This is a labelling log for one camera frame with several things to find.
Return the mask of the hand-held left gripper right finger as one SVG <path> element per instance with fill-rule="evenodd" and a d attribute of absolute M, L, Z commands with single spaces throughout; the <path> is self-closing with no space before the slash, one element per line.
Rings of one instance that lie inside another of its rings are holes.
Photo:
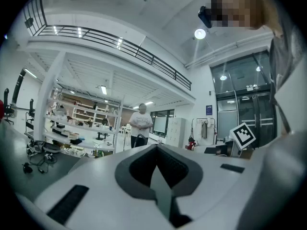
<path fill-rule="evenodd" d="M 191 221 L 174 230 L 236 230 L 259 177 L 263 150 L 253 151 L 246 160 L 195 153 L 169 145 L 159 147 L 202 168 L 202 180 L 193 193 L 176 198 L 180 213 Z"/>

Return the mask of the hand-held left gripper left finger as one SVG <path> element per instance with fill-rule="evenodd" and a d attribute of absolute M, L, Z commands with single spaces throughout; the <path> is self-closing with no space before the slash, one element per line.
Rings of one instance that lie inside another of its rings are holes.
<path fill-rule="evenodd" d="M 116 182 L 117 164 L 144 149 L 129 149 L 84 163 L 47 187 L 35 199 L 35 205 L 47 213 L 71 188 L 83 185 L 89 190 L 65 227 L 71 230 L 173 230 L 154 201 L 133 198 Z"/>

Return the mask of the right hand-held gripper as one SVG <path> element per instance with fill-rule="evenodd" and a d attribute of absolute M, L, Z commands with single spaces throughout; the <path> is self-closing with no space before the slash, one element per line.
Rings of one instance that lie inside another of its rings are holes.
<path fill-rule="evenodd" d="M 255 135 L 252 133 L 246 123 L 242 123 L 239 126 L 231 129 L 229 135 L 236 143 L 239 150 L 245 149 L 248 145 L 256 140 Z"/>

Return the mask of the metal platform cart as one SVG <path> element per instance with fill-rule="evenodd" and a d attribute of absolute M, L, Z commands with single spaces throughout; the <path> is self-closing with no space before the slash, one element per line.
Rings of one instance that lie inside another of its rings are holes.
<path fill-rule="evenodd" d="M 145 146 L 148 143 L 148 138 L 139 134 L 138 136 L 131 136 L 131 148 Z"/>

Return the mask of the glass double door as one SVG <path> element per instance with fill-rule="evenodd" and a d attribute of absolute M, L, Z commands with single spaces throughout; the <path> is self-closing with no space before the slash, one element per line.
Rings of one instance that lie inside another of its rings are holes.
<path fill-rule="evenodd" d="M 262 51 L 211 69 L 217 102 L 217 140 L 246 123 L 261 147 L 276 137 L 276 110 L 270 103 L 269 53 Z"/>

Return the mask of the white clothes rack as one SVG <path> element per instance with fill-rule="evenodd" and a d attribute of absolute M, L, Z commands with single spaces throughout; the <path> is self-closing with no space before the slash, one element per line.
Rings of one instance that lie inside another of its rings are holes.
<path fill-rule="evenodd" d="M 191 122 L 190 137 L 197 146 L 215 145 L 217 136 L 216 121 L 212 117 L 194 118 Z"/>

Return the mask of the white locker cabinet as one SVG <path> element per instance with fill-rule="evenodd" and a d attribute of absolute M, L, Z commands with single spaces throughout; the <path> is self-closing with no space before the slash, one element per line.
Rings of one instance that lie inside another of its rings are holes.
<path fill-rule="evenodd" d="M 165 144 L 182 148 L 184 143 L 186 120 L 172 117 L 168 119 Z"/>

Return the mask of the white shelf rack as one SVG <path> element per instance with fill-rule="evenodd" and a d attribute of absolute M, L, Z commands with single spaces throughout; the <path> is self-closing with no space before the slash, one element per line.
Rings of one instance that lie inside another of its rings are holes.
<path fill-rule="evenodd" d="M 123 103 L 111 105 L 106 100 L 104 107 L 99 104 L 93 101 L 89 105 L 62 95 L 48 98 L 50 110 L 46 120 L 53 125 L 46 129 L 44 136 L 76 149 L 112 154 L 121 152 L 118 137 Z"/>

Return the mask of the person's clothed body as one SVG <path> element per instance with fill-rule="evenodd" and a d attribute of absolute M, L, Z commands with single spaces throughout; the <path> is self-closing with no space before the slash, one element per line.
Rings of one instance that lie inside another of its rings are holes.
<path fill-rule="evenodd" d="M 300 29 L 278 0 L 211 0 L 211 11 L 211 20 L 219 25 L 249 30 L 265 26 L 273 33 L 269 50 L 271 102 L 279 109 L 282 135 L 288 135 L 291 128 L 275 94 L 307 51 Z"/>

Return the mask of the round ceiling light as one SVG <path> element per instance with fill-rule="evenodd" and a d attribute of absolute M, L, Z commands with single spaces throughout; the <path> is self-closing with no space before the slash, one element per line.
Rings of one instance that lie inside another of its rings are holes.
<path fill-rule="evenodd" d="M 199 39 L 199 40 L 201 40 L 201 39 L 204 39 L 205 37 L 206 37 L 206 32 L 205 32 L 205 30 L 204 29 L 197 29 L 195 32 L 194 32 L 194 37 L 196 38 L 196 39 Z"/>

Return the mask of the black office chair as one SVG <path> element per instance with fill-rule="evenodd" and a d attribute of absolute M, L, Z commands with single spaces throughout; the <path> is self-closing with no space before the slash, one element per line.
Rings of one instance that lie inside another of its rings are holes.
<path fill-rule="evenodd" d="M 30 124 L 34 121 L 35 119 L 35 109 L 33 107 L 34 105 L 34 100 L 31 99 L 29 103 L 29 111 L 26 112 L 26 121 L 30 122 Z"/>
<path fill-rule="evenodd" d="M 12 105 L 8 104 L 8 95 L 9 95 L 9 89 L 6 88 L 4 91 L 4 120 L 9 124 L 14 125 L 14 122 L 9 119 L 9 117 L 13 116 L 14 110 L 12 109 Z"/>

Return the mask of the black balcony railing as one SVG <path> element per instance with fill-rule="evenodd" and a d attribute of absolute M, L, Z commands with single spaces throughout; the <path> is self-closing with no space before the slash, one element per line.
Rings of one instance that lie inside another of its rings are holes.
<path fill-rule="evenodd" d="M 191 90 L 192 82 L 188 80 L 187 77 L 155 54 L 129 40 L 123 39 L 108 32 L 88 27 L 48 24 L 44 14 L 43 0 L 29 0 L 22 8 L 22 14 L 25 21 L 28 18 L 33 18 L 34 20 L 33 26 L 31 28 L 27 28 L 30 36 L 62 36 L 76 39 L 78 38 L 80 40 L 97 43 L 102 46 L 119 50 L 152 66 L 181 84 L 189 91 Z"/>

